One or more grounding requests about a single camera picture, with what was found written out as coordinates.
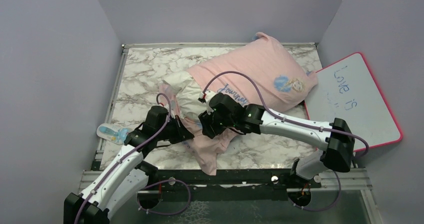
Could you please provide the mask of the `Elsa print pink-lined pillowcase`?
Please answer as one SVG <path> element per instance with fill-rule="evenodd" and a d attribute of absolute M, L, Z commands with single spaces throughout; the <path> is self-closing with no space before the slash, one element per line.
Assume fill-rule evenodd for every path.
<path fill-rule="evenodd" d="M 306 72 L 281 43 L 262 32 L 256 40 L 228 53 L 195 64 L 184 71 L 209 72 L 211 80 L 203 93 L 224 93 L 242 106 L 265 103 L 270 109 L 283 113 L 300 104 L 318 84 L 314 71 Z M 217 172 L 217 156 L 224 153 L 236 133 L 227 129 L 210 139 L 202 134 L 202 125 L 186 121 L 178 112 L 171 93 L 161 81 L 159 91 L 171 101 L 174 114 L 194 135 L 185 142 L 201 170 L 214 176 Z"/>

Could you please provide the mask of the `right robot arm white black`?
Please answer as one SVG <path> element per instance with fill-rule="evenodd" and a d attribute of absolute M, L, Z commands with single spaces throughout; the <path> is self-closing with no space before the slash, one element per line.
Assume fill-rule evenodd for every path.
<path fill-rule="evenodd" d="M 343 119 L 328 122 L 297 118 L 259 104 L 242 106 L 223 93 L 208 100 L 206 110 L 198 118 L 203 135 L 211 139 L 234 129 L 243 134 L 286 137 L 315 147 L 313 154 L 296 160 L 288 174 L 289 183 L 296 188 L 326 170 L 351 170 L 355 140 Z"/>

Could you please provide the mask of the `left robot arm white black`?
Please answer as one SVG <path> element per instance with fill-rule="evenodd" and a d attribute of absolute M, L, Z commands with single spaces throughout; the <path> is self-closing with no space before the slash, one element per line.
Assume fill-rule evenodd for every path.
<path fill-rule="evenodd" d="M 152 106 L 140 129 L 130 132 L 109 166 L 79 194 L 70 193 L 63 206 L 65 224 L 108 224 L 116 211 L 141 189 L 157 184 L 157 168 L 144 161 L 159 141 L 177 144 L 194 135 L 178 116 Z"/>

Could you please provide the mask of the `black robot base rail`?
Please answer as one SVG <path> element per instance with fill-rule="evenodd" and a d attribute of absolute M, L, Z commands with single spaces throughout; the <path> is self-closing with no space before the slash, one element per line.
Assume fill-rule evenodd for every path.
<path fill-rule="evenodd" d="M 321 184 L 310 180 L 308 184 L 294 180 L 288 168 L 221 169 L 216 175 L 207 175 L 199 169 L 160 169 L 147 183 L 146 190 L 137 193 L 143 208 L 154 208 L 160 202 L 219 201 L 288 201 L 310 188 Z"/>

